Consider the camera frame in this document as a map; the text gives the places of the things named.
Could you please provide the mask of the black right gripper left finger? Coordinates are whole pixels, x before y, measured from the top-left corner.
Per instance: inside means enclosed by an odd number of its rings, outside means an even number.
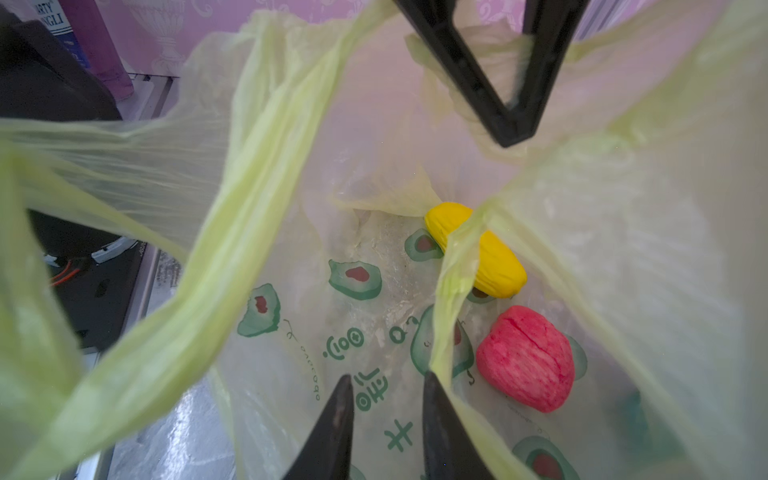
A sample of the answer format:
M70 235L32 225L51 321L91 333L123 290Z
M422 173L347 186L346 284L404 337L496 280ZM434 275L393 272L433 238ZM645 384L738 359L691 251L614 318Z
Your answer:
M350 375L339 379L284 480L349 478L355 407L351 382Z

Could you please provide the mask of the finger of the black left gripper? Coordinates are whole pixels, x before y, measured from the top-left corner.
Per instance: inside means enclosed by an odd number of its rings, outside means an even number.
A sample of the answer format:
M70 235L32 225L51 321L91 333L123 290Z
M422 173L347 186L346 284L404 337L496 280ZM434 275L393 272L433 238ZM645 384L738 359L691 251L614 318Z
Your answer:
M525 3L523 33L532 48L523 83L511 109L512 144L532 138L540 124L567 49L587 9L588 0L541 0Z
M502 148L508 148L507 108L455 26L457 1L395 0L394 3L443 67L490 137Z

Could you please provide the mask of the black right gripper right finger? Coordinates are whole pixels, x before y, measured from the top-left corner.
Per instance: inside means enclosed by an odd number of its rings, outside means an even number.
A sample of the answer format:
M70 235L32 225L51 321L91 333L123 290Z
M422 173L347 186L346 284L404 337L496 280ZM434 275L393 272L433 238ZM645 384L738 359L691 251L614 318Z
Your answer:
M429 480L492 480L437 376L424 378L422 435L425 475Z

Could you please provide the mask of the yellow translucent plastic bag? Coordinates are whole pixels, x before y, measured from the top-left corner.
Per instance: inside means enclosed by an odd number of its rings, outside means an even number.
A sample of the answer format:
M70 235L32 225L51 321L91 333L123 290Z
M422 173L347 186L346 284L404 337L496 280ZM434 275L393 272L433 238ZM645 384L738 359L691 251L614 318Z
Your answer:
M312 187L353 59L402 20L412 101L383 149ZM279 478L333 386L358 395L352 462L418 479L423 371L482 458L529 479L543 441L583 479L767 475L767 5L660 1L572 45L536 135L498 146L390 1L310 24L257 11L223 167L190 247L108 201L118 153L147 139L1 128L1 331L66 324L53 284L129 281L117 341L62 364L1 352L1 475L47 479L164 416L210 375L242 479ZM473 210L443 252L424 217ZM523 265L511 298L474 287L493 232ZM242 332L266 291L346 300L322 346L294 325ZM492 387L476 350L514 305L569 340L571 393L542 413Z

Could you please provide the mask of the red pink toy apple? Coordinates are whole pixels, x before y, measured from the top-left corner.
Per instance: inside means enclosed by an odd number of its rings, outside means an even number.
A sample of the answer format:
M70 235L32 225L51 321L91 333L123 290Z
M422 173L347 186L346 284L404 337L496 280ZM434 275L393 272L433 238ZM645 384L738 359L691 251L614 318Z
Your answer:
M477 347L476 363L492 387L542 413L562 407L575 381L568 338L522 305L499 315Z

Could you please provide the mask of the yellow toy lemon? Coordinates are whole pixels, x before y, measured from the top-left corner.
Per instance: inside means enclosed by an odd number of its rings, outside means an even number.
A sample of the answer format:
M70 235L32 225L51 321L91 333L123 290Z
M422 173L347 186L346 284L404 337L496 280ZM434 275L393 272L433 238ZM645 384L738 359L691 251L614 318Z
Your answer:
M443 252L451 233L462 226L473 210L455 202L444 202L424 217L428 233ZM527 273L512 250L493 232L485 231L479 241L479 265L474 287L490 297L511 298L526 285Z

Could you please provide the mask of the purple plastic bottle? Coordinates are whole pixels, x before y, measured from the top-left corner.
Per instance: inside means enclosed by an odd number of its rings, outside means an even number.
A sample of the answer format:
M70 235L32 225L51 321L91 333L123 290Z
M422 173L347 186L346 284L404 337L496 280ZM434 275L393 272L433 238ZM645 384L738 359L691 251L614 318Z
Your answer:
M93 0L30 0L26 4L36 19L117 102L133 95L133 83Z

